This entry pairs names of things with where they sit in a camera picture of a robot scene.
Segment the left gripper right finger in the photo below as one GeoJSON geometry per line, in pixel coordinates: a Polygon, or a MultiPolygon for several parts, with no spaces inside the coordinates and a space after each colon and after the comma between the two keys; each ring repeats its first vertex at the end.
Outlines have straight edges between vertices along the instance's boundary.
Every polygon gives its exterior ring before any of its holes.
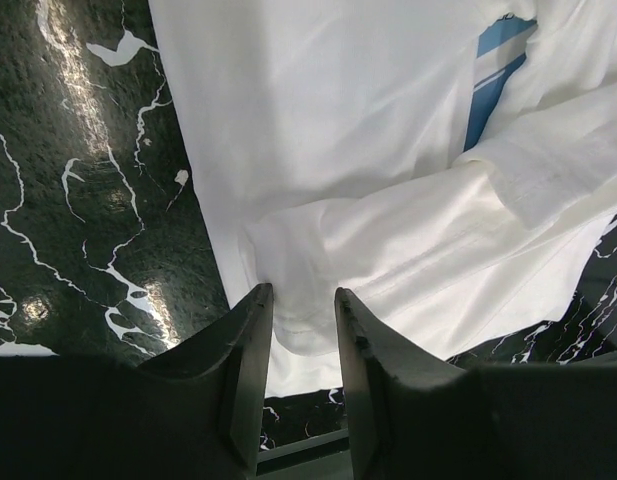
{"type": "Polygon", "coordinates": [[[336,291],[358,479],[617,479],[617,352],[464,370],[336,291]]]}

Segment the white printed t shirt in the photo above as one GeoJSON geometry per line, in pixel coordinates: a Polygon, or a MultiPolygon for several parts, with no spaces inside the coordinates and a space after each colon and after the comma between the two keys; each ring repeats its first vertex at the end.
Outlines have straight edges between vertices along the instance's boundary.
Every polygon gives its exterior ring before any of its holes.
{"type": "Polygon", "coordinates": [[[227,300],[266,393],[342,383],[352,290],[448,359],[567,311],[617,213],[617,1],[154,1],[227,300]]]}

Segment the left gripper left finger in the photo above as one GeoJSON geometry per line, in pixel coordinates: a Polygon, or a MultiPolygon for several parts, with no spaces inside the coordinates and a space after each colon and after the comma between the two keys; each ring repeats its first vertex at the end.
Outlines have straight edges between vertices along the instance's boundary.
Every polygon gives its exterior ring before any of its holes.
{"type": "Polygon", "coordinates": [[[0,357],[0,479],[247,479],[257,469],[273,289],[129,366],[0,357]]]}

